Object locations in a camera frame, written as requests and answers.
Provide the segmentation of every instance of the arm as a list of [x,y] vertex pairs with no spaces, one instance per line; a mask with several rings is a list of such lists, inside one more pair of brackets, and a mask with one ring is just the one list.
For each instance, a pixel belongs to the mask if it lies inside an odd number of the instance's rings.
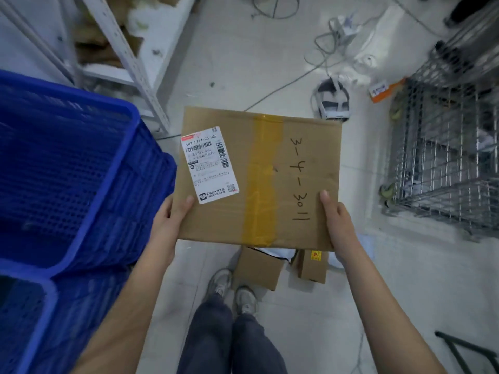
[[343,203],[333,201],[325,190],[320,199],[336,257],[345,268],[378,372],[445,374],[360,245]]
[[172,197],[163,202],[144,252],[71,374],[135,374],[163,276],[175,255],[180,223],[193,203],[188,197],[170,216]]

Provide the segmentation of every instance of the person's right arm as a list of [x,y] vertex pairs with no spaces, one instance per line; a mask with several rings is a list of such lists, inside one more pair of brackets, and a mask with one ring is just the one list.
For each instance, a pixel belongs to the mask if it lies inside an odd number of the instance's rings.
[[355,235],[350,214],[323,190],[320,199],[336,257],[343,264],[380,374],[445,374],[435,354],[393,297]]

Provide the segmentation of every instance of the metal wire cart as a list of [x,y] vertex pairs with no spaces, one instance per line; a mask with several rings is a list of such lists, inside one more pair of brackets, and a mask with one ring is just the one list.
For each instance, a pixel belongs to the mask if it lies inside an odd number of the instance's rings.
[[410,210],[499,236],[499,0],[471,17],[392,105],[389,214]]

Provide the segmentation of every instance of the horizontal barcode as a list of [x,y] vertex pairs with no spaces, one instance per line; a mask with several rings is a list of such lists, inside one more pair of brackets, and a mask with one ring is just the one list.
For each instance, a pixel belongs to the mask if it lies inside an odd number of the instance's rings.
[[210,145],[212,145],[212,142],[205,142],[202,144],[193,145],[192,147],[187,147],[187,152],[200,150],[201,148],[206,148],[209,147]]
[[216,149],[218,150],[219,156],[221,158],[222,168],[227,168],[228,167],[228,160],[227,160],[227,155],[225,154],[224,145],[222,144],[222,142],[218,142],[216,144]]

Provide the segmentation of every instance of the blue plastic basket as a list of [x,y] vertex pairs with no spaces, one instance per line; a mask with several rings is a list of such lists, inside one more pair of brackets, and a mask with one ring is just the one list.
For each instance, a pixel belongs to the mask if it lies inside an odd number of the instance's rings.
[[128,270],[53,281],[0,272],[0,373],[65,374],[119,295]]
[[130,103],[0,71],[0,269],[134,262],[176,165]]

